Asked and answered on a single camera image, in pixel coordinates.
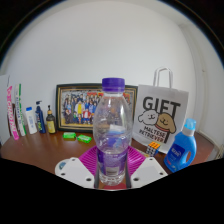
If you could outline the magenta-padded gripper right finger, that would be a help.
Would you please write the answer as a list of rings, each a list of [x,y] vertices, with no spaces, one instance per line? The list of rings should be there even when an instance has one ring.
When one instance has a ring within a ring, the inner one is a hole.
[[[126,163],[126,186],[140,188],[167,176],[166,171],[154,157],[146,157],[133,147],[128,148]]]

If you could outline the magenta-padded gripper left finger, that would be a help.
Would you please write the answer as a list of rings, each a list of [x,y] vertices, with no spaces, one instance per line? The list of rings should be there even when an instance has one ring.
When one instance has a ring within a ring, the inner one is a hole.
[[[97,188],[99,186],[97,147],[88,149],[79,158],[71,157],[60,161],[55,166],[55,174],[81,187]]]

